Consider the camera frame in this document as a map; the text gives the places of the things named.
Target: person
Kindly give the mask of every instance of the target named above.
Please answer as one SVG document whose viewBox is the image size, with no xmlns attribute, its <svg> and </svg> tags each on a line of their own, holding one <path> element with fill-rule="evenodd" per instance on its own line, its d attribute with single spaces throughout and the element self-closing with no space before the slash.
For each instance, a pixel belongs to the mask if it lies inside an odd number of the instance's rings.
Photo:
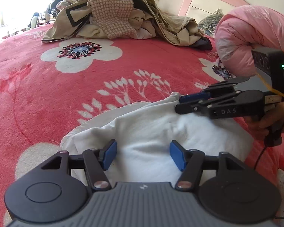
<svg viewBox="0 0 284 227">
<path fill-rule="evenodd" d="M 253 121 L 251 117 L 244 117 L 244 120 L 253 137 L 257 140 L 264 140 L 269 133 L 267 127 L 278 121 L 284 122 L 284 102 L 278 103 L 275 108 L 269 110 L 260 121 Z"/>
</svg>

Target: pink checkered fabric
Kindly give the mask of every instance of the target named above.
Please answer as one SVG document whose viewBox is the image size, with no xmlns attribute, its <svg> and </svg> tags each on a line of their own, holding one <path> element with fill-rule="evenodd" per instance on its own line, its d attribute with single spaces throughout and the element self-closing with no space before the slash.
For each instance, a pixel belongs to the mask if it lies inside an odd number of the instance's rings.
<svg viewBox="0 0 284 227">
<path fill-rule="evenodd" d="M 130 36 L 136 33 L 128 22 L 133 9 L 132 0 L 88 0 L 95 22 L 108 38 Z"/>
</svg>

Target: blue gripper pad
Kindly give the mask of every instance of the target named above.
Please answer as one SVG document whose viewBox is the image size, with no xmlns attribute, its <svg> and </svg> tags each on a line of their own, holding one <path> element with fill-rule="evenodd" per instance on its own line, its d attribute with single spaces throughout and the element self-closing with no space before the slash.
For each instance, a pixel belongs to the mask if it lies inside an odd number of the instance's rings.
<svg viewBox="0 0 284 227">
<path fill-rule="evenodd" d="M 169 154 L 180 171 L 184 171 L 187 162 L 185 159 L 185 149 L 175 140 L 169 145 Z"/>
<path fill-rule="evenodd" d="M 209 92 L 201 91 L 196 94 L 181 96 L 179 99 L 179 103 L 192 102 L 196 100 L 208 100 L 210 97 L 211 94 Z"/>
<path fill-rule="evenodd" d="M 115 140 L 112 140 L 109 148 L 104 153 L 102 161 L 102 169 L 104 171 L 108 170 L 111 163 L 116 158 L 116 154 L 117 154 L 117 142 Z"/>
</svg>

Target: white logo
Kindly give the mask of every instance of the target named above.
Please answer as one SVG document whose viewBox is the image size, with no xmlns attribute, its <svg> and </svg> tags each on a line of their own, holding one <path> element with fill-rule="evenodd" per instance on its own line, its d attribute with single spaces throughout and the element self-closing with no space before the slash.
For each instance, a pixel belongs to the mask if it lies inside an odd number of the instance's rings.
<svg viewBox="0 0 284 227">
<path fill-rule="evenodd" d="M 145 189 L 147 189 L 147 188 L 148 188 L 148 186 L 145 185 L 145 184 L 143 184 L 143 186 L 140 186 L 140 189 L 143 189 L 143 190 L 145 190 Z"/>
</svg>

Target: metal pivot screw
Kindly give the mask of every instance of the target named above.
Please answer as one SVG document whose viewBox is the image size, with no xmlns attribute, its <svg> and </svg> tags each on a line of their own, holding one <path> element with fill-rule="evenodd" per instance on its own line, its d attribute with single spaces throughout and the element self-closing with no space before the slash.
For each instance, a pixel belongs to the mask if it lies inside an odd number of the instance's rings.
<svg viewBox="0 0 284 227">
<path fill-rule="evenodd" d="M 108 182 L 106 181 L 97 181 L 94 183 L 94 187 L 97 189 L 105 189 L 108 187 Z"/>
<path fill-rule="evenodd" d="M 193 184 L 189 181 L 180 181 L 178 182 L 178 188 L 180 189 L 189 189 Z"/>
</svg>

